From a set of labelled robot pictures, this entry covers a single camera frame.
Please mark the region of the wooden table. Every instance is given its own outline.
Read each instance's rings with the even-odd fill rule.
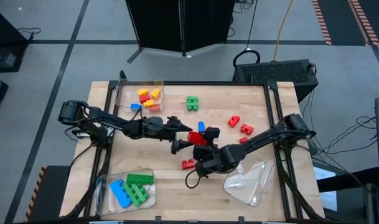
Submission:
[[[292,83],[278,83],[283,114],[299,113],[296,93]],[[108,82],[93,82],[88,103],[103,108],[105,104]],[[246,123],[255,130],[250,137],[269,129],[268,114],[263,88],[260,86],[172,86],[164,87],[164,110],[158,116],[177,116],[185,125],[197,130],[199,121],[206,126],[221,129],[219,139],[215,141],[220,147],[238,142],[244,134],[239,128],[227,125],[233,115],[241,117],[239,125]],[[186,110],[186,96],[199,96],[199,110]],[[273,92],[270,91],[277,122]],[[119,110],[118,115],[125,119],[132,118],[132,113]],[[186,139],[185,134],[178,138]],[[89,139],[79,140],[75,155],[82,152],[90,144]],[[248,206],[228,195],[223,190],[226,175],[212,174],[209,179],[202,179],[196,189],[188,189],[184,184],[189,171],[181,169],[181,161],[192,157],[191,148],[184,149],[176,155],[170,151],[171,144],[155,139],[132,140],[121,132],[116,132],[111,155],[109,174],[138,170],[145,167],[153,169],[157,186],[157,202],[149,209],[137,210],[114,215],[103,216],[104,219],[119,220],[154,220],[161,216],[162,220],[218,220],[237,221],[243,216],[246,221],[284,221],[278,173],[273,167],[261,203],[257,207]],[[67,214],[80,200],[90,180],[95,150],[82,155],[72,168],[63,199],[60,215]],[[249,154],[243,162],[253,163],[259,160],[274,160],[272,144]],[[302,148],[294,148],[292,161],[296,173],[297,186],[309,205],[324,217],[319,191],[316,184],[311,156]],[[192,175],[189,184],[194,184],[196,175]],[[291,191],[287,188],[292,217],[296,216]],[[91,214],[95,214],[95,206],[91,206]]]

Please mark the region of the yellow lego brick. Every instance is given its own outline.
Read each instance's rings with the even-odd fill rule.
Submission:
[[[144,96],[144,95],[147,95],[149,93],[149,91],[147,89],[140,89],[138,90],[138,95],[139,96]]]
[[[144,103],[144,107],[151,107],[153,106],[154,104],[154,101],[153,100],[147,100],[145,103]]]
[[[157,88],[157,89],[153,90],[151,93],[151,96],[152,96],[153,100],[158,99],[160,96],[160,89]]]

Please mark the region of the clear plastic container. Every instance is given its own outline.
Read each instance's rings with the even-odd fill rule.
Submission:
[[[116,86],[116,105],[123,109],[124,112],[135,113],[136,111],[131,110],[131,104],[136,103],[141,105],[139,102],[138,90],[148,89],[149,96],[155,89],[160,89],[159,97],[154,100],[154,104],[158,104],[160,107],[159,112],[163,110],[163,98],[164,98],[164,82],[163,81],[153,81],[153,82],[129,82],[126,79],[119,80]],[[142,107],[143,113],[157,113],[151,112],[149,108]]]
[[[96,180],[96,213],[98,215],[111,215],[115,213],[130,212],[139,209],[151,208],[156,203],[156,179],[154,178],[153,185],[144,185],[149,198],[138,208],[132,203],[127,208],[122,208],[113,191],[110,189],[110,184],[116,180],[126,181],[128,174],[153,175],[153,170],[145,168],[136,171],[124,172],[119,174],[101,175]]]
[[[224,190],[239,201],[256,207],[261,202],[261,194],[274,165],[275,161],[270,160],[244,167],[242,161],[236,170],[227,175]]]

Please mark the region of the blue lego brick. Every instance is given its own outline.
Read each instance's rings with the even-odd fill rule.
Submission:
[[[136,112],[137,110],[141,109],[142,106],[137,103],[132,103],[130,107],[131,111]]]
[[[199,132],[204,133],[206,131],[206,127],[204,126],[203,121],[199,121]]]
[[[116,180],[110,184],[110,189],[117,198],[117,201],[119,202],[120,206],[122,208],[127,208],[129,205],[131,205],[132,201],[125,189],[122,188],[123,183],[123,180]]]

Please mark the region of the yellow cable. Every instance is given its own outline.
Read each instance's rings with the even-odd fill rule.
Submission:
[[[286,22],[286,18],[288,17],[288,14],[289,14],[289,11],[291,9],[291,5],[293,4],[294,0],[290,0],[290,4],[289,4],[289,7],[288,7],[288,10],[286,11],[286,15],[284,15],[284,18],[283,18],[283,22],[281,24],[281,28],[279,29],[279,34],[278,34],[278,39],[276,41],[276,47],[275,47],[275,54],[274,54],[274,61],[275,61],[275,58],[276,58],[276,54],[278,52],[278,47],[279,47],[279,39],[281,38],[281,32],[283,30],[283,26],[284,26],[284,23]]]

